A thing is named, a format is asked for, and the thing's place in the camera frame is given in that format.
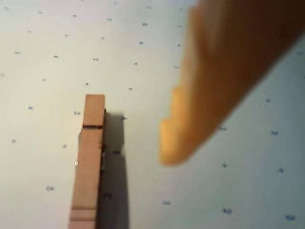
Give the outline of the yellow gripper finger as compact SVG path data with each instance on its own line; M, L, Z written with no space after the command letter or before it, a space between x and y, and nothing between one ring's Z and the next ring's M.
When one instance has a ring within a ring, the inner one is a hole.
M160 163L185 162L304 31L302 0L196 2L170 116L160 124Z

